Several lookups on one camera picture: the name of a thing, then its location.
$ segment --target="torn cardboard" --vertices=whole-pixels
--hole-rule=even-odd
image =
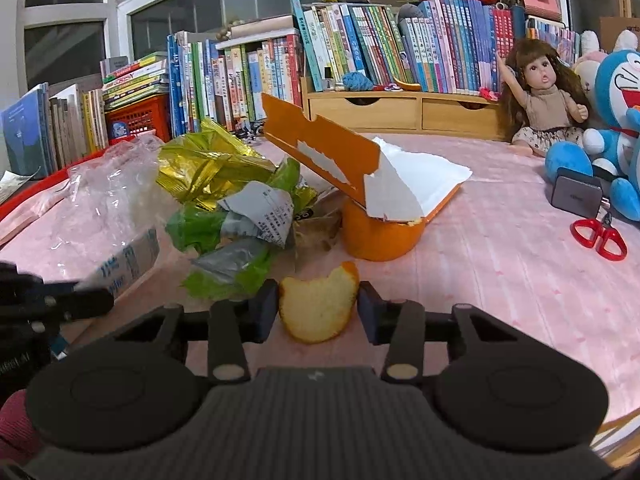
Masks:
[[[412,222],[438,211],[472,172],[446,158],[367,139],[262,94],[265,136],[360,204],[371,218]]]

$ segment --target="brown hair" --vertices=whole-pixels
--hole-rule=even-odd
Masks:
[[[524,79],[524,69],[540,57],[546,57],[551,63],[551,67],[556,72],[558,89],[567,92],[577,104],[590,108],[587,96],[582,91],[580,77],[560,61],[558,52],[545,41],[530,39],[517,41],[507,56],[506,64],[513,69],[522,88],[531,92],[531,88]],[[513,137],[523,126],[529,126],[525,109],[516,101],[507,83],[502,84],[499,105],[500,121],[510,137]]]

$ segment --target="scissors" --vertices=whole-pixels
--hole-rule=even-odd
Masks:
[[[578,228],[591,230],[591,235],[587,238],[578,232]],[[602,221],[595,218],[585,218],[577,220],[571,224],[571,234],[578,243],[588,249],[596,248],[596,252],[610,262],[621,262],[626,258],[626,244],[617,229],[611,227],[611,213],[607,212]],[[620,250],[620,254],[607,251],[607,242],[613,242]]]

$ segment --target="doll's eye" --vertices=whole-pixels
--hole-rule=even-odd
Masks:
[[[631,52],[628,56],[626,56],[626,60],[631,65],[631,68],[636,72],[640,72],[640,56],[638,54]]]

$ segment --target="pink tablecloth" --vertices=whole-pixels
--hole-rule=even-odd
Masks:
[[[470,167],[474,174],[427,227],[418,246],[399,260],[380,264],[357,262],[361,279],[370,281],[384,298],[408,298],[427,309],[445,312],[455,303],[471,303],[529,335],[585,363],[605,381],[610,395],[607,420],[640,406],[640,233],[635,225],[614,223],[629,247],[624,262],[610,263],[578,245],[569,225],[574,216],[552,208],[545,193],[543,161],[510,153],[504,144],[437,136],[382,136],[409,151],[446,156]],[[278,161],[282,152],[260,147]],[[312,183],[318,177],[308,174]],[[36,235],[41,222],[20,237]],[[22,258],[20,237],[0,257]],[[33,251],[33,244],[27,244]],[[299,273],[327,273],[348,259],[338,245]],[[187,300],[177,284],[188,271],[187,260],[165,251],[158,268],[121,301],[114,312],[95,322],[80,341],[135,318],[168,301]],[[247,345],[253,370],[265,365],[382,366],[385,348],[371,347],[357,317],[345,333],[330,342],[305,346],[292,341],[276,320],[268,341]],[[446,364],[441,344],[427,344],[426,371]],[[193,344],[190,367],[204,373],[206,348]]]

